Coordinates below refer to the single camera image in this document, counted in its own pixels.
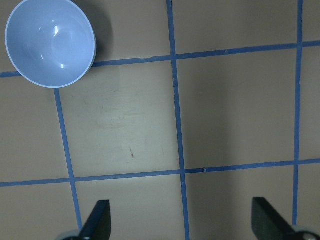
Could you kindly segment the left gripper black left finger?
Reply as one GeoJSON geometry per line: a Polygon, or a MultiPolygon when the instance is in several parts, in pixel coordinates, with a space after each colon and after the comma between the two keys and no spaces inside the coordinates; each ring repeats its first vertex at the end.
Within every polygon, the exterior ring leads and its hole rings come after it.
{"type": "Polygon", "coordinates": [[[99,200],[78,235],[80,240],[109,240],[111,236],[111,206],[109,200],[99,200]]]}

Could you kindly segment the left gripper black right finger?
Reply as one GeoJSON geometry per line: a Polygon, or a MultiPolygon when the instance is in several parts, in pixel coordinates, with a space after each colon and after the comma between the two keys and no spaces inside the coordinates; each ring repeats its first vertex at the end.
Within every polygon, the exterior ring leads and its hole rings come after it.
{"type": "Polygon", "coordinates": [[[299,240],[296,232],[264,197],[251,202],[251,229],[258,240],[299,240]]]}

